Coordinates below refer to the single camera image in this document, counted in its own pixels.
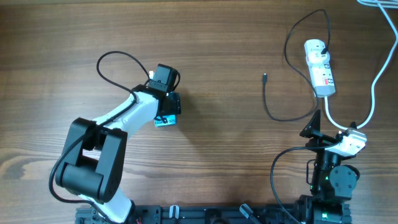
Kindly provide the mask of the smartphone with teal screen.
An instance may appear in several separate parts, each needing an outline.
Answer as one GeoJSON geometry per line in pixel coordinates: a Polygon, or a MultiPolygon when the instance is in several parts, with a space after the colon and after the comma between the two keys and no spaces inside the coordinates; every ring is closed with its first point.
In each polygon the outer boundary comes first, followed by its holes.
{"type": "Polygon", "coordinates": [[[177,116],[175,114],[167,116],[158,116],[154,119],[155,127],[173,126],[177,124],[177,116]]]}

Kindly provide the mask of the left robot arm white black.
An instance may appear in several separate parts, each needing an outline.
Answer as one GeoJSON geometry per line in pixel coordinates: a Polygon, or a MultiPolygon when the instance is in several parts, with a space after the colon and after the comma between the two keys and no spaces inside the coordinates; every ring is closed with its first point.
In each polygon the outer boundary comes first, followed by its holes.
{"type": "Polygon", "coordinates": [[[143,85],[129,89],[128,98],[109,113],[95,119],[77,118],[49,178],[87,203],[108,223],[136,222],[136,206],[119,185],[124,169],[127,140],[149,121],[168,123],[181,113],[175,92],[180,73],[163,64],[143,85]]]}

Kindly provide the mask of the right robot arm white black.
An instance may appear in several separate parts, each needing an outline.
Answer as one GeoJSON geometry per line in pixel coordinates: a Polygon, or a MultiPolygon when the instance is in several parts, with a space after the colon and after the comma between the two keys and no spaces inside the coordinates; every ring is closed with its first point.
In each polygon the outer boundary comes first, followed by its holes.
{"type": "Polygon", "coordinates": [[[321,111],[317,110],[300,136],[309,138],[306,144],[316,153],[313,162],[310,195],[301,195],[294,205],[294,217],[300,223],[353,222],[351,210],[346,203],[360,177],[357,168],[341,162],[354,158],[366,145],[366,135],[356,126],[328,136],[320,131],[321,111]]]}

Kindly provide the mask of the white charger plug adapter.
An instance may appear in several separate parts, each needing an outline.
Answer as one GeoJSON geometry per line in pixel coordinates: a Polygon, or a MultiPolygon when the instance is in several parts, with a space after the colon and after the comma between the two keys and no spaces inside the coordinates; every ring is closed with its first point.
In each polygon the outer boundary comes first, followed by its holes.
{"type": "Polygon", "coordinates": [[[329,64],[330,54],[328,52],[323,54],[321,50],[312,50],[307,52],[306,62],[309,67],[318,67],[324,64],[329,64]]]}

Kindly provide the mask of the white power strip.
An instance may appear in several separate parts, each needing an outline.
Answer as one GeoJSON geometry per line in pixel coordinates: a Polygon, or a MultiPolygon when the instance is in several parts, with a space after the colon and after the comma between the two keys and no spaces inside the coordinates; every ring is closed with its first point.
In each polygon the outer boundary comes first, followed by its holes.
{"type": "MultiPolygon", "coordinates": [[[[305,54],[312,50],[325,49],[325,43],[319,39],[310,39],[304,43],[305,54]]],[[[308,67],[312,86],[318,98],[331,96],[335,93],[335,83],[331,72],[330,62],[318,67],[308,67]]]]}

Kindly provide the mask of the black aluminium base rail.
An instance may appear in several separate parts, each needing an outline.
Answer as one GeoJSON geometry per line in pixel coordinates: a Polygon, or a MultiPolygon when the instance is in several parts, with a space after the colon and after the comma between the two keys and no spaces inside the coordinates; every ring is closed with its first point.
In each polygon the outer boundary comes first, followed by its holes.
{"type": "MultiPolygon", "coordinates": [[[[297,218],[301,223],[352,223],[349,205],[342,211],[316,208],[309,215],[301,214],[297,218]]],[[[159,205],[141,205],[136,207],[130,223],[293,223],[279,206],[252,207],[252,214],[245,215],[238,207],[161,207],[159,205]]]]}

